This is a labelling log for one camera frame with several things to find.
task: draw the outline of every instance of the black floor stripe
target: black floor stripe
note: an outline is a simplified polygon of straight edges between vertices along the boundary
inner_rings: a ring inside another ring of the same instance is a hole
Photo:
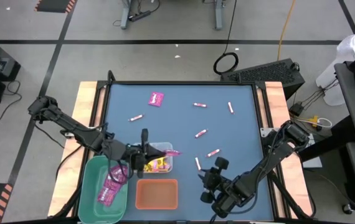
[[[0,44],[77,44],[77,45],[130,45],[130,44],[226,44],[227,40],[0,40]],[[229,40],[229,44],[278,45],[279,40]],[[341,40],[283,40],[283,45],[338,45]]]
[[[342,11],[344,12],[346,20],[348,21],[349,26],[351,27],[351,30],[352,30],[353,34],[355,34],[355,23],[353,21],[353,18],[351,16],[351,14],[349,13],[348,7],[346,7],[346,4],[345,4],[344,0],[338,0],[338,2],[339,2],[339,5],[342,8]]]
[[[70,25],[74,9],[75,9],[75,7],[72,8],[71,12],[68,13],[67,18],[65,18],[64,25],[63,25],[63,28],[62,28],[61,33],[60,33],[60,37],[59,37],[59,39],[57,41],[57,45],[55,46],[55,50],[54,50],[52,59],[50,60],[49,67],[47,68],[44,81],[42,82],[42,86],[41,86],[40,91],[39,91],[39,96],[45,95],[45,93],[47,91],[47,88],[49,87],[50,79],[52,78],[53,71],[54,71],[55,65],[57,63],[57,59],[59,58],[59,55],[60,55],[60,50],[61,50],[61,47],[62,47],[62,41],[65,39],[65,35],[67,34],[67,30],[68,30],[68,27]],[[26,155],[27,148],[28,148],[28,145],[29,145],[29,141],[31,140],[32,133],[34,131],[34,124],[35,124],[35,121],[31,118],[29,120],[29,124],[28,124],[28,127],[26,129],[26,133],[24,134],[24,137],[22,138],[22,142],[21,142],[21,145],[20,145],[20,149],[19,149],[19,151],[17,153],[16,160],[14,161],[14,165],[13,165],[13,168],[11,170],[11,173],[10,173],[10,176],[9,176],[9,182],[8,182],[9,184],[11,184],[13,186],[16,184],[17,177],[18,177],[18,174],[20,172],[22,162],[23,162],[24,157]]]

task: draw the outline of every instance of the clear plastic container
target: clear plastic container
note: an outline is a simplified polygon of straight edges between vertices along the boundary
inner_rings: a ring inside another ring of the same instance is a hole
[[[150,146],[160,150],[160,151],[167,151],[173,150],[172,144],[170,142],[153,142],[150,143]],[[144,173],[145,174],[164,174],[168,173],[172,170],[173,167],[173,159],[172,156],[165,156],[159,159],[155,159],[147,164],[145,167]]]

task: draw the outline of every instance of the black cable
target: black cable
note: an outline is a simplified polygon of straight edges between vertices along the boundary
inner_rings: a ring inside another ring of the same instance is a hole
[[[18,83],[17,90],[16,90],[16,91],[11,91],[11,90],[10,90],[10,84],[15,83],[15,82]],[[7,109],[9,109],[9,107],[10,107],[11,105],[13,105],[14,103],[17,103],[18,101],[20,101],[20,100],[22,99],[21,94],[18,93],[18,91],[20,90],[20,86],[21,86],[21,83],[20,83],[20,81],[17,81],[17,80],[11,81],[11,82],[9,82],[9,83],[7,84],[7,90],[8,90],[9,92],[11,92],[11,93],[3,93],[3,95],[7,95],[7,96],[14,96],[14,95],[17,95],[17,96],[19,96],[19,98],[16,99],[16,100],[14,100],[13,102],[11,102],[11,103],[4,109],[4,111],[2,112],[2,115],[0,116],[0,120],[2,120],[2,118],[3,118],[4,114],[5,114],[5,112],[7,111]]]
[[[121,20],[117,19],[116,21],[113,22],[113,26],[120,27],[121,24],[120,25],[115,25],[116,22],[121,22]]]
[[[82,145],[79,145],[78,148],[76,148],[74,151],[72,151],[69,155],[67,155],[67,156],[61,161],[61,163],[59,164],[59,166],[57,167],[57,170],[56,170],[56,172],[55,172],[55,179],[56,179],[56,180],[57,180],[57,176],[59,175],[60,168],[63,166],[64,162],[65,162],[69,157],[71,157],[71,156],[74,155],[76,152],[78,152],[81,147],[82,147]]]
[[[294,104],[295,104],[295,98],[296,98],[296,92],[294,93],[294,100],[292,101],[292,106],[291,107],[293,107]]]
[[[118,165],[120,166],[120,169],[121,169],[121,173],[122,175],[124,175],[126,177],[126,181],[128,181],[129,179],[131,179],[133,177],[133,170],[131,168],[131,161],[132,161],[132,154],[130,154],[129,156],[129,166],[128,166],[128,175],[126,175],[124,172],[123,172],[123,165],[121,163],[120,160],[117,161]],[[108,166],[108,175],[111,177],[112,181],[116,182],[117,184],[126,184],[126,182],[119,182],[118,180],[116,180],[112,173],[111,173],[111,159],[107,158],[107,166]]]
[[[339,83],[335,82],[336,80],[338,80],[337,78],[335,78],[329,85],[327,85],[326,87],[320,89],[320,90],[316,90],[312,95],[310,95],[309,97],[307,97],[305,100],[299,101],[298,103],[300,105],[302,105],[302,103],[305,103],[303,105],[303,109],[307,110],[316,100],[318,100],[320,97],[323,96],[323,93],[325,93],[327,90],[329,90],[330,88],[337,86]]]
[[[303,161],[302,161],[302,158],[300,157],[300,155],[296,152],[296,155],[298,156],[298,158],[300,159],[300,162],[301,162],[301,167],[302,167],[302,170],[304,170],[305,168],[303,167]],[[309,199],[310,199],[310,203],[311,203],[311,206],[312,206],[312,214],[310,215],[311,218],[314,218],[315,215],[316,215],[316,212],[317,212],[317,209],[316,209],[316,203],[315,203],[315,200],[313,199],[313,196],[312,194],[310,193],[309,191],[309,187],[308,187],[308,183],[305,181],[305,185],[306,185],[306,189],[308,191],[308,195],[309,195]]]
[[[161,1],[160,0],[157,0],[157,1],[158,1],[157,8],[152,10],[152,11],[150,11],[151,13],[153,13],[153,12],[155,12],[155,11],[157,11],[159,9],[159,7],[161,5]],[[141,0],[138,0],[138,14],[142,14],[142,12],[141,12]]]
[[[45,130],[43,130],[42,128],[38,127],[38,125],[34,124],[35,128],[37,128],[39,131],[42,131],[47,137],[50,138],[50,140],[52,140],[53,142],[57,143],[61,148],[64,148],[64,146],[59,143],[56,139],[54,139],[52,136],[50,136],[49,133],[47,133]]]
[[[226,47],[225,47],[225,50],[223,51],[223,54],[215,61],[214,63],[214,72],[218,75],[223,75],[224,73],[227,73],[227,72],[233,72],[237,66],[239,65],[239,56],[234,53],[234,52],[230,52],[230,53],[226,53],[227,51],[227,46],[229,45],[229,40],[230,40],[230,33],[232,32],[232,27],[233,27],[233,20],[234,20],[234,13],[235,13],[235,7],[237,5],[237,0],[235,0],[234,2],[234,8],[233,8],[233,14],[232,14],[232,20],[230,22],[230,29],[229,29],[229,35],[227,36],[227,43],[226,43]],[[224,72],[220,72],[217,70],[217,64],[220,62],[220,60],[222,60],[224,57],[226,56],[233,56],[234,59],[235,59],[235,62],[234,62],[234,65],[229,68],[228,70],[224,71]]]
[[[350,199],[347,195],[345,195],[344,193],[342,193],[342,191],[337,187],[337,185],[335,185],[335,184],[334,184],[331,180],[329,180],[327,177],[325,177],[325,176],[323,176],[323,175],[321,175],[321,174],[317,174],[317,173],[316,173],[315,171],[313,171],[313,170],[309,170],[309,169],[304,169],[304,170],[306,170],[306,171],[308,171],[308,172],[311,172],[311,173],[313,173],[314,175],[318,175],[318,176],[322,177],[324,180],[327,180],[327,182],[329,182],[332,186],[334,186],[335,189],[351,203],[351,205],[355,206],[355,202],[354,202],[352,199]]]
[[[67,120],[67,119],[65,119],[64,117],[57,117],[56,119],[53,119],[52,121],[53,121],[53,122],[56,122],[58,119],[62,119],[62,120],[64,120],[66,123],[68,123],[68,124],[71,126],[72,131],[76,129],[76,130],[79,130],[79,131],[90,132],[90,131],[94,131],[94,130],[96,130],[96,129],[102,128],[102,127],[104,127],[104,126],[107,125],[107,123],[104,123],[104,124],[101,124],[101,125],[96,126],[96,127],[94,127],[94,128],[83,129],[83,128],[76,127],[76,125],[74,125],[74,124],[70,124],[70,121]]]

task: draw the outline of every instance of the gray floor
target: gray floor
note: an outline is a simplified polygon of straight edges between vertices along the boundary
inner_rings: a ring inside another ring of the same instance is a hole
[[[0,0],[0,39],[57,40],[66,14],[34,12],[37,0]],[[345,0],[355,22],[355,0]],[[278,40],[291,1],[239,1],[232,28],[232,39]],[[127,30],[112,26],[120,19],[119,1],[78,0],[65,39],[73,40],[146,40],[146,39],[226,39],[234,1],[224,8],[224,28],[213,29],[211,4],[200,0],[161,0],[159,10],[149,17],[129,23]],[[143,0],[142,9],[154,8]],[[351,28],[337,0],[297,0],[288,24],[286,40],[342,40]],[[55,45],[2,45],[21,63],[17,77],[21,81],[23,99],[12,106],[0,122],[0,182],[7,182],[22,138],[27,128],[27,107],[38,95]],[[59,106],[71,114],[78,84],[103,80],[109,69],[119,80],[218,80],[212,65],[224,45],[63,45],[55,64],[47,95],[54,96]],[[275,61],[277,45],[229,45],[240,58],[239,68]],[[281,58],[292,58],[301,67],[306,83],[296,94],[304,100],[317,90],[316,77],[331,63],[335,45],[284,45]],[[220,69],[231,66],[224,60]],[[5,96],[4,107],[14,100]],[[330,107],[322,99],[316,101],[302,117],[319,115],[337,123],[348,115],[344,105]],[[45,124],[52,136],[63,142],[58,127]],[[34,130],[27,153],[7,207],[4,222],[45,218],[54,187],[54,176],[62,150],[42,133]],[[322,157],[326,163],[329,156]],[[332,176],[335,182],[342,182]],[[345,199],[332,186],[311,174],[305,174],[315,198],[320,220],[355,223],[355,212],[345,215],[341,205]]]

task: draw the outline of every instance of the black keyboard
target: black keyboard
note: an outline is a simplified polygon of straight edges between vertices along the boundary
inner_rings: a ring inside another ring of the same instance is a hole
[[[286,63],[273,63],[267,66],[259,66],[253,69],[244,69],[233,72],[227,78],[229,81],[237,81],[240,75],[242,81],[270,81],[291,83],[295,80],[292,69]]]

